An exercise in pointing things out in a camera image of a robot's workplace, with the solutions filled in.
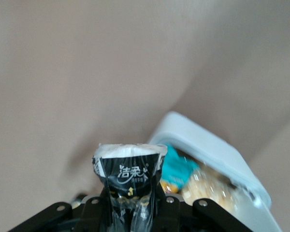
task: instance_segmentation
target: food package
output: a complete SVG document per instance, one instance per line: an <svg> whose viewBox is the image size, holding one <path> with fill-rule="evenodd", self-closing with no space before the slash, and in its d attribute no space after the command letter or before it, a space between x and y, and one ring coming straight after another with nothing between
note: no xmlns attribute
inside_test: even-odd
<svg viewBox="0 0 290 232"><path fill-rule="evenodd" d="M165 145L99 146L93 165L111 200L108 232L137 232L140 228L150 232L155 191L166 153Z"/></svg>
<svg viewBox="0 0 290 232"><path fill-rule="evenodd" d="M202 169L196 170L191 175L180 194L189 205L196 199L209 198L230 213L236 209L234 190Z"/></svg>
<svg viewBox="0 0 290 232"><path fill-rule="evenodd" d="M178 155L176 149L171 145L167 145L167 147L168 153L164 159L160 183L165 193L177 193L199 166L196 162Z"/></svg>

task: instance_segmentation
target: tissue packet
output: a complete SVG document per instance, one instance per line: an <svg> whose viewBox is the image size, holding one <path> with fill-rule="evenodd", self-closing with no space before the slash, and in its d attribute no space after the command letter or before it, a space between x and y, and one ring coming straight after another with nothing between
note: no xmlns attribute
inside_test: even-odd
<svg viewBox="0 0 290 232"><path fill-rule="evenodd" d="M93 165L111 199L112 224L107 231L150 232L166 153L164 145L99 146Z"/></svg>

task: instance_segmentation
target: teal packet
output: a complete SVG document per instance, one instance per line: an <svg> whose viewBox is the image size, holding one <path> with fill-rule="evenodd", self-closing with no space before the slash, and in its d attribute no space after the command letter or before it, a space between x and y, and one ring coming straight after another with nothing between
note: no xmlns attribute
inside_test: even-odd
<svg viewBox="0 0 290 232"><path fill-rule="evenodd" d="M199 165L193 160L179 156L170 144L167 144L167 148L160 184L165 193L177 193L188 182L192 172L198 169Z"/></svg>

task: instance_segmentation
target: black plastic part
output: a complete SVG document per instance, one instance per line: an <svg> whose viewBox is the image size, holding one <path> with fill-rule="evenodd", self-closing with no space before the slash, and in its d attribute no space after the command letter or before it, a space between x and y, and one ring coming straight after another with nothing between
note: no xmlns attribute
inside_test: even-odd
<svg viewBox="0 0 290 232"><path fill-rule="evenodd" d="M193 214L204 223L213 225L219 232L252 232L220 205L207 198L198 199L193 203Z"/></svg>
<svg viewBox="0 0 290 232"><path fill-rule="evenodd" d="M9 232L44 232L71 217L71 205L66 202L58 202L24 221Z"/></svg>
<svg viewBox="0 0 290 232"><path fill-rule="evenodd" d="M153 232L178 232L180 226L180 201L177 198L161 200L157 216L153 220Z"/></svg>
<svg viewBox="0 0 290 232"><path fill-rule="evenodd" d="M93 197L86 201L81 215L77 222L75 232L98 232L101 222L104 223L103 211L108 209L108 201L105 198Z"/></svg>
<svg viewBox="0 0 290 232"><path fill-rule="evenodd" d="M252 232L210 199L196 200L190 206L176 197L166 197L160 187L156 193L152 232ZM112 223L111 213L110 199L105 194L73 210L68 203L59 202L9 232L105 232Z"/></svg>

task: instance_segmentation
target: printed logo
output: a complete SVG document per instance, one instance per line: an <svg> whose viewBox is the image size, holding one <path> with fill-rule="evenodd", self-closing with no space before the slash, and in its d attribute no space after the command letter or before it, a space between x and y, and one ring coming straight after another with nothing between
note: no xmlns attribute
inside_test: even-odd
<svg viewBox="0 0 290 232"><path fill-rule="evenodd" d="M145 182L148 179L148 177L145 175L145 173L147 172L148 172L147 168L143 168L141 170L139 166L125 167L124 165L120 165L119 174L117 177L124 178L125 180L122 182L117 180L117 182L119 184L126 184L129 181L134 183Z"/></svg>

